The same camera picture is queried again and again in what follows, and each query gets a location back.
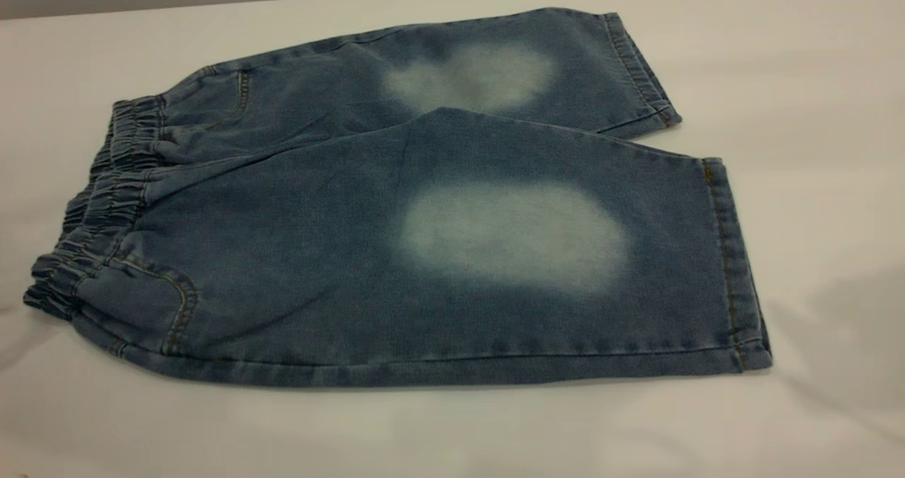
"elastic waistband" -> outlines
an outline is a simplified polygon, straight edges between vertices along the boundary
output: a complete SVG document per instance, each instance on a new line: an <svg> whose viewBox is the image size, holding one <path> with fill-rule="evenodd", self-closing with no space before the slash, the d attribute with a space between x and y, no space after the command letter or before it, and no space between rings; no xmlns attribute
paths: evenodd
<svg viewBox="0 0 905 478"><path fill-rule="evenodd" d="M141 213L146 178L152 168L161 166L154 152L161 130L159 97L113 105L107 138L91 165L88 185L67 204L54 252L32 266L35 285L25 292L26 305L71 319L81 303L78 285L107 264Z"/></svg>

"bleached spot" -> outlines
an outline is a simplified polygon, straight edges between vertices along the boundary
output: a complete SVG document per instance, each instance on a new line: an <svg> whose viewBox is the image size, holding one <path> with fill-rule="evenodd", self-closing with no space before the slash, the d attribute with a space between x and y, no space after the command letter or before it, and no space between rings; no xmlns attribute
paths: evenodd
<svg viewBox="0 0 905 478"><path fill-rule="evenodd" d="M384 83L419 114L439 107L494 113L543 93L553 74L553 62L525 46L474 44L441 62L416 60L389 71Z"/></svg>
<svg viewBox="0 0 905 478"><path fill-rule="evenodd" d="M623 227L578 188L497 182L424 190L399 246L423 272L575 294L605 290L628 248Z"/></svg>

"light-wash denim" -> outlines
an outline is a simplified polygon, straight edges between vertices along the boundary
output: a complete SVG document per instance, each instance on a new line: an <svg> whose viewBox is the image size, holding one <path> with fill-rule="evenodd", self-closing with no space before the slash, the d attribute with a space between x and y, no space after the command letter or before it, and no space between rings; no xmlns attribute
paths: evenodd
<svg viewBox="0 0 905 478"><path fill-rule="evenodd" d="M206 66L115 105L25 302L205 381L515 384L771 365L726 170L617 14Z"/></svg>

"pocket stitching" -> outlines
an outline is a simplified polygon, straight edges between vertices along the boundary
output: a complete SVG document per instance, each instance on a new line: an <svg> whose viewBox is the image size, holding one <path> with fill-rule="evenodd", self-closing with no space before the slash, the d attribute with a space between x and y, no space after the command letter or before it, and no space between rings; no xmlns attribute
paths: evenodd
<svg viewBox="0 0 905 478"><path fill-rule="evenodd" d="M226 123L226 121L235 120L236 117L239 117L244 111L245 108L248 107L248 97L250 92L250 79L251 70L243 69L238 73L238 92L239 92L239 102L236 104L233 111L221 118L220 120L214 122L213 124L208 124L205 130L211 130L220 126L220 124Z"/></svg>

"white table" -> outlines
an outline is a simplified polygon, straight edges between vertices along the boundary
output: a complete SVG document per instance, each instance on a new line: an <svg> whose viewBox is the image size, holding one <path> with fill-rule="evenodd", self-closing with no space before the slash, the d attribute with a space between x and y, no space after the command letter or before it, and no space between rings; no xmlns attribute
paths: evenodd
<svg viewBox="0 0 905 478"><path fill-rule="evenodd" d="M110 104L320 37L619 11L730 169L776 366L545 387L180 382L23 307ZM0 477L905 476L905 0L296 0L0 23Z"/></svg>

